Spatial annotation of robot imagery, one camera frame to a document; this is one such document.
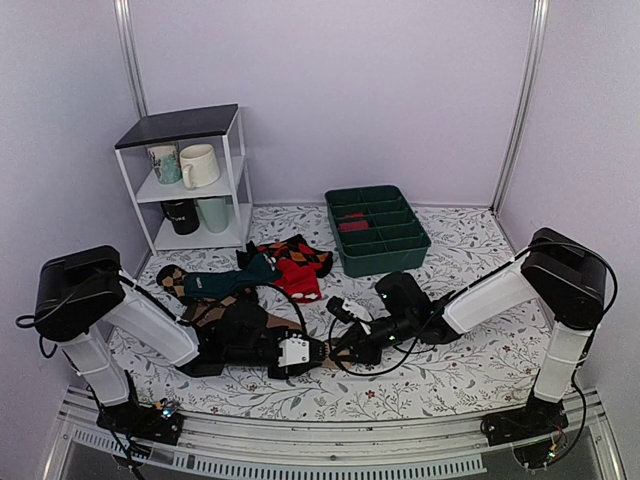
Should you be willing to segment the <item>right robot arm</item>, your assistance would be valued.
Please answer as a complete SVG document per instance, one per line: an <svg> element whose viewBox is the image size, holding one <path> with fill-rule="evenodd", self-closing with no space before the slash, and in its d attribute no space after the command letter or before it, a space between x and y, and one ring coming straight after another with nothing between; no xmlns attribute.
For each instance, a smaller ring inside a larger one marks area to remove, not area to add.
<svg viewBox="0 0 640 480"><path fill-rule="evenodd" d="M467 287L432 301L407 272L379 280L376 293L388 312L373 319L355 302L333 297L328 311L348 325L328 340L329 357L376 365L383 349L406 340L444 345L525 302L537 300L553 314L555 327L534 381L533 400L517 415L517 427L537 436L556 417L554 404L565 394L590 340L616 300L618 281L611 265L591 249L550 228L535 232L529 245Z"/></svg>

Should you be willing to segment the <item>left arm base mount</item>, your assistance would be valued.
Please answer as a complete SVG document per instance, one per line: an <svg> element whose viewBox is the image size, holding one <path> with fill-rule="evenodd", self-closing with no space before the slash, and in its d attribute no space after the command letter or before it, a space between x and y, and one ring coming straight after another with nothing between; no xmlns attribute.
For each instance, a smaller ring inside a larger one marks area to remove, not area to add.
<svg viewBox="0 0 640 480"><path fill-rule="evenodd" d="M182 432L184 417L178 405L163 399L152 406L134 401L100 408L97 425L127 438L148 440L176 446Z"/></svg>

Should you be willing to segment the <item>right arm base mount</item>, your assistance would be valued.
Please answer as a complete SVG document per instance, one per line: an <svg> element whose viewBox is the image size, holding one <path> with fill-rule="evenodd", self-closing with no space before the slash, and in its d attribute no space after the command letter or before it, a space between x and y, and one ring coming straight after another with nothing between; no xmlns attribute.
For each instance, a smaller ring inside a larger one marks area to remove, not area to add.
<svg viewBox="0 0 640 480"><path fill-rule="evenodd" d="M564 403L531 397L525 406L484 415L480 430L490 446L558 433L569 425Z"/></svg>

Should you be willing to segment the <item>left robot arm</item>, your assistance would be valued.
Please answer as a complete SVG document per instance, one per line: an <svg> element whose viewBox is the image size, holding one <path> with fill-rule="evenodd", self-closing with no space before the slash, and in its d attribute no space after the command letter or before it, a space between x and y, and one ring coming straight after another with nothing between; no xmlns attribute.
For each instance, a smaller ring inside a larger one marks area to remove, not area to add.
<svg viewBox="0 0 640 480"><path fill-rule="evenodd" d="M95 327L109 323L153 348L185 375L213 377L227 365L262 366L287 379L321 366L324 342L305 328L269 315L254 287L221 299L189 299L176 316L121 268L108 245L47 261L40 270L34 328L81 369L111 359Z"/></svg>

